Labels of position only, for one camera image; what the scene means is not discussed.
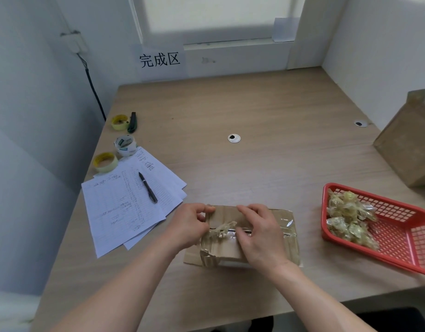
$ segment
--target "small taped cardboard box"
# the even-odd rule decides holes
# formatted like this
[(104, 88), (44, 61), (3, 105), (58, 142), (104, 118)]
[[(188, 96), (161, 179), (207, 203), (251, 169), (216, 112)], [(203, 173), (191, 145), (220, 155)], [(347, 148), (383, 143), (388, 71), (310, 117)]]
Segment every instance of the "small taped cardboard box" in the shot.
[(408, 92), (374, 147), (408, 187), (425, 185), (425, 89)]
[[(277, 223), (283, 231), (283, 240), (290, 261), (300, 265), (300, 254), (295, 228), (294, 215), (291, 211), (271, 209)], [(210, 228), (236, 222), (236, 225), (227, 230), (222, 238), (210, 237), (207, 233), (198, 245), (188, 248), (183, 262), (204, 267), (248, 267), (248, 261), (235, 236), (235, 227), (241, 227), (248, 234), (252, 225), (235, 206), (215, 206), (215, 212), (206, 215), (206, 223)]]

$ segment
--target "forearm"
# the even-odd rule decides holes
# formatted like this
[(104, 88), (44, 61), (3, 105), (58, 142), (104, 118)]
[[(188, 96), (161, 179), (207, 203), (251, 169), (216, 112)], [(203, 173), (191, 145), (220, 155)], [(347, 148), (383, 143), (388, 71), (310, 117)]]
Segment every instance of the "forearm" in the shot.
[(178, 247), (157, 238), (119, 275), (70, 312), (52, 332), (135, 332)]
[(281, 266), (267, 276), (293, 307), (309, 332), (375, 331), (321, 290), (297, 266)]

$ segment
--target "red basket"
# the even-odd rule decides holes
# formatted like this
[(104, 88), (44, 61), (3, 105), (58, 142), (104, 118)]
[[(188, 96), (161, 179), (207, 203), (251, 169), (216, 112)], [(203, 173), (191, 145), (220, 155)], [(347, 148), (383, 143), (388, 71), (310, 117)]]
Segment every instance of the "red basket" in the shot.
[[(375, 233), (371, 234), (380, 244), (378, 251), (343, 240), (328, 230), (326, 224), (328, 189), (334, 192), (352, 191), (359, 195), (360, 201), (367, 201), (375, 206), (378, 222), (373, 224)], [(323, 189), (321, 226), (322, 237), (325, 240), (355, 249), (393, 266), (425, 274), (425, 210), (420, 207), (349, 186), (328, 183)]]

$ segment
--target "power socket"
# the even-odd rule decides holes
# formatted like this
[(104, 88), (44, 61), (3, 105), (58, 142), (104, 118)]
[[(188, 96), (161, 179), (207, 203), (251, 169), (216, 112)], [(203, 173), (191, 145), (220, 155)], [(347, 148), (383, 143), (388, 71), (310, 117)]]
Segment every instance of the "power socket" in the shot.
[(73, 33), (63, 33), (60, 37), (66, 42), (69, 50), (72, 53), (85, 53), (88, 52), (88, 47), (83, 40), (82, 34), (78, 31)]

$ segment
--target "table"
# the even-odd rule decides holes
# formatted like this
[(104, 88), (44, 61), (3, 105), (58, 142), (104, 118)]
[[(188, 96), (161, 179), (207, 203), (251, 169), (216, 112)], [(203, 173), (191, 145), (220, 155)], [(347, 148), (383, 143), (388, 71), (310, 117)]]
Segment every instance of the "table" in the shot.
[[(186, 202), (260, 202), (294, 212), (303, 271), (339, 301), (425, 285), (320, 235), (323, 185), (335, 181), (425, 208), (425, 189), (404, 186), (372, 147), (375, 125), (321, 68), (121, 86), (95, 154), (114, 151), (116, 114), (137, 112), (139, 145), (187, 182)], [(242, 140), (230, 143), (237, 133)], [(86, 179), (95, 173), (89, 168)], [(32, 324), (46, 331), (139, 254), (166, 223), (130, 251), (97, 259), (80, 193)], [(292, 311), (256, 271), (202, 267), (176, 256), (139, 331), (189, 331)]]

